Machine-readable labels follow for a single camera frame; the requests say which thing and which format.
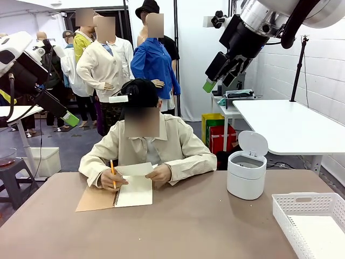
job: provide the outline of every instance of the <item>white table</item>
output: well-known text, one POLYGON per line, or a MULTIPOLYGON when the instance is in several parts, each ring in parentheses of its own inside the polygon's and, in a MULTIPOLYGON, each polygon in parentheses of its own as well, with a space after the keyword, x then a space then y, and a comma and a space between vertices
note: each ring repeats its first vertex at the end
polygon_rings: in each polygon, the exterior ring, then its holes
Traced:
POLYGON ((345 153, 345 127, 288 100, 234 101, 249 126, 267 139, 277 155, 312 155, 320 172, 323 155, 345 153))
MULTIPOLYGON (((13 114, 11 116, 11 118, 8 120, 8 121, 11 121, 11 120, 14 120, 14 119, 17 119, 19 116, 21 116, 22 114, 24 114, 29 108, 30 106, 15 106, 14 107, 14 111, 13 111, 13 114)), ((30 116, 30 115, 33 115, 35 113, 38 113, 38 112, 41 112, 43 111, 43 109, 39 106, 35 106, 34 108, 32 108, 32 110, 30 112, 28 112, 24 118, 30 116)), ((0 107, 0 117, 1 116, 7 116, 10 112, 10 107, 9 106, 1 106, 0 107)), ((25 134, 25 131, 24 131, 24 128, 23 128, 23 124, 22 124, 22 121, 21 120, 17 120, 11 124, 9 124, 9 126, 13 126, 17 124, 18 125, 18 129, 19 129, 19 133, 20 133, 20 138, 22 139, 22 142, 23 142, 23 147, 24 147, 24 150, 25 150, 25 154, 27 156, 27 159, 29 161, 29 167, 31 169, 31 173, 33 175, 35 175, 35 172, 36 172, 36 166, 35 166, 35 161, 33 159, 33 155, 32 155, 32 152, 31 152, 31 148, 30 148, 30 145, 27 141, 27 138, 26 138, 26 134, 25 134)), ((39 179, 39 175, 37 174, 35 179, 37 180, 40 180, 39 179)))
MULTIPOLYGON (((234 128, 235 126, 235 119, 241 119, 241 113, 236 109, 236 107, 231 106, 229 111, 226 110, 225 106, 220 106, 218 101, 221 100, 222 97, 214 96, 211 94, 211 112, 213 113, 213 102, 220 108, 220 113, 224 116, 224 136, 227 136, 227 126, 229 124, 229 119, 231 119, 231 126, 234 128)), ((224 137, 224 146, 223 151, 226 151, 227 147, 227 138, 224 137)))

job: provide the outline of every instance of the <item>hand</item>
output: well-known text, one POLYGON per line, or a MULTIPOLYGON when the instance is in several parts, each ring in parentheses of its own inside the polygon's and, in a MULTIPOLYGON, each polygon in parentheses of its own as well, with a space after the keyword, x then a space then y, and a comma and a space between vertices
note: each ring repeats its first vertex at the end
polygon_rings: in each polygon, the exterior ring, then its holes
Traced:
POLYGON ((104 90, 109 90, 109 91, 114 90, 114 86, 112 84, 106 83, 104 85, 104 90))
POLYGON ((157 88, 163 88, 164 86, 164 82, 159 79, 151 80, 151 82, 154 83, 157 88))
POLYGON ((171 180, 171 170, 170 167, 166 164, 157 166, 152 173, 149 173, 145 176, 150 178, 154 182, 159 182, 161 185, 167 183, 171 180))
POLYGON ((121 174, 119 174, 118 172, 115 175, 113 175, 111 169, 105 170, 101 174, 100 179, 102 188, 113 193, 117 192, 122 185, 128 184, 128 182, 124 178, 122 178, 121 174))

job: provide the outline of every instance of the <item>spiral notebook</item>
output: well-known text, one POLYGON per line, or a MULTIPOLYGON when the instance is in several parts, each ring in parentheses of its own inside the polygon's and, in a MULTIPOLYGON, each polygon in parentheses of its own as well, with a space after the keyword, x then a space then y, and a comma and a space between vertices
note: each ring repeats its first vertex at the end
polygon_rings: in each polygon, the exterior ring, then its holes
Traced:
POLYGON ((119 166, 115 169, 123 175, 129 184, 123 185, 116 194, 98 189, 96 186, 86 187, 76 212, 151 205, 153 203, 152 181, 145 178, 145 175, 153 171, 151 163, 119 166))

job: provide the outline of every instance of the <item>gray stool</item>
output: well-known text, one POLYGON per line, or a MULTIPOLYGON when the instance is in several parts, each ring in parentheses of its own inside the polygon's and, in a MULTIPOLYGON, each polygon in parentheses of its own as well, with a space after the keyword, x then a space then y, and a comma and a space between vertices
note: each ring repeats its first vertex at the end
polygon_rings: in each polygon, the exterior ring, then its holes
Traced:
POLYGON ((16 158, 14 163, 6 166, 0 167, 0 180, 4 182, 0 186, 0 192, 6 189, 8 197, 0 197, 0 202, 11 202, 13 209, 18 209, 24 203, 24 197, 27 197, 30 189, 38 189, 38 185, 31 174, 29 168, 22 158, 16 158), (26 170, 31 179, 17 179, 16 174, 22 169, 26 170), (21 190, 20 183, 30 183, 31 188, 26 188, 21 190))

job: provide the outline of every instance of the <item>floor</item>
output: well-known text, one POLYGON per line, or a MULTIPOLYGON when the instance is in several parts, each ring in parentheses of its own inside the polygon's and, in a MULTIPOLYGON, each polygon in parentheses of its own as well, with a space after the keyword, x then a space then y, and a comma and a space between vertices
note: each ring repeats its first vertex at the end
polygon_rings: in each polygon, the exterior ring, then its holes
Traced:
MULTIPOLYGON (((201 138, 201 122, 189 122, 194 129, 194 133, 201 138)), ((36 120, 36 129, 40 129, 40 121, 36 120)), ((235 129, 238 131, 250 130, 244 120, 236 120, 235 129)), ((93 145, 101 140, 95 127, 73 128, 66 133, 54 132, 56 128, 46 125, 42 120, 43 147, 59 147, 62 172, 78 171, 79 161, 83 155, 91 150, 93 145)), ((29 138, 28 142, 32 147, 40 146, 40 136, 29 138)), ((14 147, 17 149, 17 156, 25 156, 23 144, 18 132, 11 132, 9 128, 0 129, 0 143, 3 147, 14 147)), ((278 156, 268 153, 267 163, 284 162, 286 167, 292 166, 296 169, 305 169, 305 163, 297 156, 278 156)), ((269 169, 284 169, 274 166, 269 169)), ((322 178, 335 192, 345 198, 345 188, 324 168, 321 169, 320 178, 322 178)), ((10 203, 0 203, 0 227, 14 213, 10 203)))

